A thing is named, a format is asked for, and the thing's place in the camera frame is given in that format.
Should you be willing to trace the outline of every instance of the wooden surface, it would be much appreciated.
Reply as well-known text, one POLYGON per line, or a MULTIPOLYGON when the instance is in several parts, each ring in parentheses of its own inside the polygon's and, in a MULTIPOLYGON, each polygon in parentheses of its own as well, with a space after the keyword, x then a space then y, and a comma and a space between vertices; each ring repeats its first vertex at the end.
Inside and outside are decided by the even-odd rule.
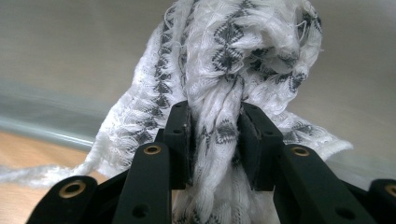
MULTIPOLYGON (((0 165, 12 168, 59 164, 74 167, 86 153, 72 148, 40 142, 9 133, 0 133, 0 165)), ((103 176, 92 174, 99 183, 103 176)), ((30 189, 15 184, 0 184, 0 224, 25 223, 35 205, 48 189, 30 189)))

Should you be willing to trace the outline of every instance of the gray wall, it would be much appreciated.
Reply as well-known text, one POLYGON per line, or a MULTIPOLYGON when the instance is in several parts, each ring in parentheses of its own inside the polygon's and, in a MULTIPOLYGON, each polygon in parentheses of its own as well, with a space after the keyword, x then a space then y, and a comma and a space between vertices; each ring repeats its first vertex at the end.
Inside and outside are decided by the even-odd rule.
MULTIPOLYGON (((0 0, 0 127, 89 149, 171 3, 0 0)), ((341 178, 396 179, 396 1, 312 3, 324 51, 289 110, 354 144, 341 178)))

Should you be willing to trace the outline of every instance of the metal grommet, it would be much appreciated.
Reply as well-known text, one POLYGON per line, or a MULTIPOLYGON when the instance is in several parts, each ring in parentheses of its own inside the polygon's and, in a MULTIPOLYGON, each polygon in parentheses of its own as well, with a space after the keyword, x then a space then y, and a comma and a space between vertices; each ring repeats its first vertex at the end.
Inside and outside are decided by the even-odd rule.
POLYGON ((65 199, 73 198, 82 193, 86 187, 87 184, 81 180, 75 180, 63 186, 61 190, 59 190, 59 196, 65 199))
POLYGON ((387 191, 388 194, 396 198, 396 185, 394 184, 386 185, 385 190, 387 191))
POLYGON ((293 147, 291 151, 297 156, 309 156, 309 151, 303 147, 293 147))
POLYGON ((161 147, 159 146, 149 146, 146 147, 144 152, 148 155, 155 155, 161 152, 161 147))

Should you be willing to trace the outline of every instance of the patterned scarf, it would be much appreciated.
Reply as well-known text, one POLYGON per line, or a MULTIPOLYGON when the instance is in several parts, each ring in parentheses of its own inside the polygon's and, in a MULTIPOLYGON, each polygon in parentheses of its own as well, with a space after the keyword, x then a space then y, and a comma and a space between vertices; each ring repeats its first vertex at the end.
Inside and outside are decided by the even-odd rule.
POLYGON ((93 170, 114 176, 152 142, 170 108, 189 101, 195 126, 193 186, 177 195, 174 223, 273 223, 272 194, 250 190, 232 160, 241 102, 263 110, 285 144, 313 148, 326 160, 351 148, 285 110, 318 57, 321 25, 306 0, 180 0, 153 32, 131 88, 111 108, 87 159, 58 166, 0 169, 0 182, 50 186, 93 170))

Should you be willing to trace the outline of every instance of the white scarf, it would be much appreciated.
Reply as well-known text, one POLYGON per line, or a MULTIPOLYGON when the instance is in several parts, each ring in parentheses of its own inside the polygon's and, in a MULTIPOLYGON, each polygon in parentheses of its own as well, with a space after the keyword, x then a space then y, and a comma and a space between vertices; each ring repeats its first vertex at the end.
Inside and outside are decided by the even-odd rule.
POLYGON ((177 195, 175 223, 273 223, 271 193, 252 191, 232 164, 241 102, 258 106, 286 144, 326 160, 352 146, 285 110, 318 57, 320 19, 306 0, 180 0, 153 32, 131 88, 111 108, 86 160, 74 169, 0 169, 0 182, 50 186, 97 170, 114 176, 152 142, 173 104, 195 123, 193 186, 177 195))

